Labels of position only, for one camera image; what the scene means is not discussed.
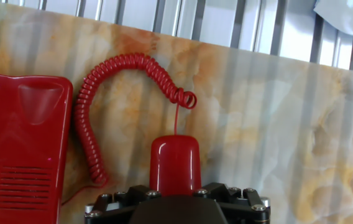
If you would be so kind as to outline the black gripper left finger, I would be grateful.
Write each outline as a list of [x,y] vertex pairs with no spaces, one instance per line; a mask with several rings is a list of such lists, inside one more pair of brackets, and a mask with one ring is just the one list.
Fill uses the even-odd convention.
[[127,192],[101,194],[91,211],[85,213],[85,224],[129,223],[141,203],[161,196],[159,191],[144,185],[130,187]]

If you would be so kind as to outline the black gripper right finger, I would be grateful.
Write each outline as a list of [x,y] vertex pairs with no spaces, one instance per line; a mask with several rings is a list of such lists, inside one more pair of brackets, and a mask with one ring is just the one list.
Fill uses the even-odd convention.
[[192,196],[214,202],[216,214],[226,223],[270,223],[270,202],[264,202],[255,189],[242,190],[213,182],[195,190]]

